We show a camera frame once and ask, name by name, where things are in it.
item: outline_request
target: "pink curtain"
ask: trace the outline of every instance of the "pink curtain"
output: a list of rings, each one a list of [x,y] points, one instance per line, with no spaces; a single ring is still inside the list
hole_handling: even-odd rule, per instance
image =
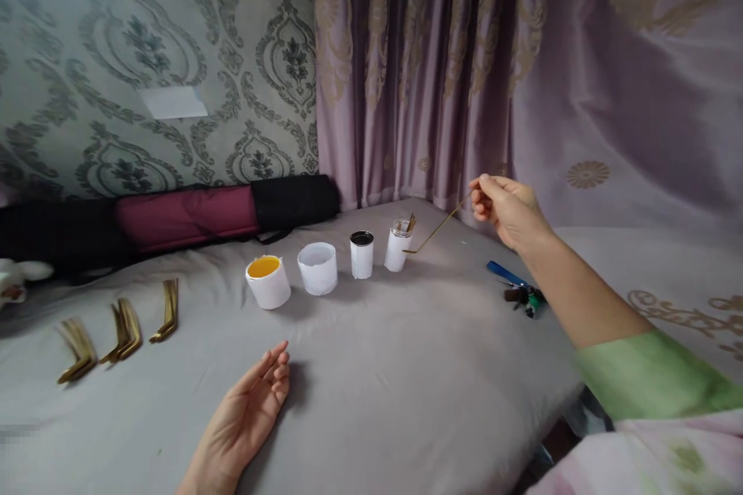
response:
[[[315,2],[320,171],[344,210],[451,209],[472,176],[507,172],[515,0]]]
[[[512,162],[550,221],[743,232],[743,0],[544,2]]]

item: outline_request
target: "wall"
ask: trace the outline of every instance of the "wall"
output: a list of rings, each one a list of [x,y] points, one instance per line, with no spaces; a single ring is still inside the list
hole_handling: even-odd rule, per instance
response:
[[[312,0],[0,0],[0,182],[50,199],[317,171]],[[197,86],[155,121],[137,88]]]

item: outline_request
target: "stuffed toy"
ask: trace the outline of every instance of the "stuffed toy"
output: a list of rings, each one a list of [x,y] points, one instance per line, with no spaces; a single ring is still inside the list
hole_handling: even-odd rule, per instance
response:
[[[16,263],[12,259],[0,259],[0,309],[6,303],[21,303],[26,300],[26,281],[49,278],[54,268],[41,261]]]

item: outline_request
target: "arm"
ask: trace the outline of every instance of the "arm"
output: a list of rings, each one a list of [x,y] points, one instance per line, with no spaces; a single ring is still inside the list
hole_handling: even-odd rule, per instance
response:
[[[522,257],[579,349],[586,384],[613,419],[743,408],[743,388],[653,327],[555,235],[531,188],[487,175],[470,186],[475,218],[492,222]]]
[[[243,470],[268,438],[289,393],[284,341],[230,389],[199,441],[176,495],[232,495]]]
[[[519,255],[576,348],[653,329],[556,235],[525,247]]]
[[[488,175],[470,186],[476,189],[475,218],[490,220],[503,242],[521,256],[576,348],[653,329],[557,237],[530,187]]]

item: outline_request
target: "mattress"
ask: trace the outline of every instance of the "mattress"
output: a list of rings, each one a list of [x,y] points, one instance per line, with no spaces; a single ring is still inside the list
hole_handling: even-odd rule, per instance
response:
[[[214,245],[145,261],[83,287],[53,286],[0,311],[3,493],[172,493],[227,389],[289,340],[292,385],[239,493],[504,493],[580,391],[554,314],[528,319],[485,265],[528,273],[511,251],[452,220],[400,273],[382,266],[389,226],[415,212],[413,246],[445,217],[422,200],[357,210],[270,246]],[[375,236],[370,279],[351,277],[349,236]],[[304,292],[296,256],[325,241],[339,282]],[[254,258],[283,258],[290,300],[256,304]],[[127,297],[143,336],[180,282],[178,330],[76,384],[54,326],[79,316],[98,355],[116,344],[111,302]]]

